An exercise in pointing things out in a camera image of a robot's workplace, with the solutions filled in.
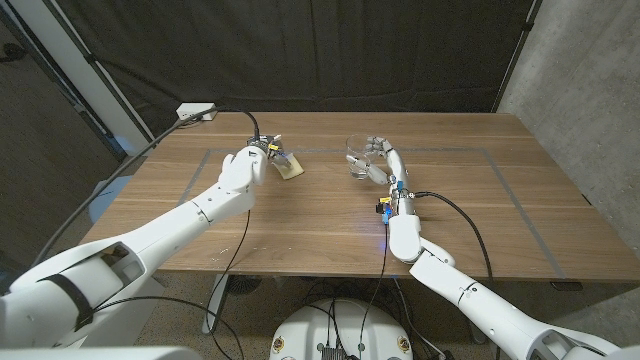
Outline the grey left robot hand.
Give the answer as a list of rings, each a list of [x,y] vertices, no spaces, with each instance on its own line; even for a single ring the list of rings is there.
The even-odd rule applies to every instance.
[[[259,135],[252,136],[247,140],[249,146],[256,146],[262,149],[267,159],[274,165],[284,166],[290,169],[292,167],[291,161],[287,158],[283,150],[281,142],[281,135]]]

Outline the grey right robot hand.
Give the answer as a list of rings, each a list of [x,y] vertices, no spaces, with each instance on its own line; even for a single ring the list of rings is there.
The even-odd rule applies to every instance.
[[[397,215],[414,215],[409,195],[409,176],[399,152],[383,137],[353,134],[346,140],[346,156],[352,177],[388,185],[391,205]]]

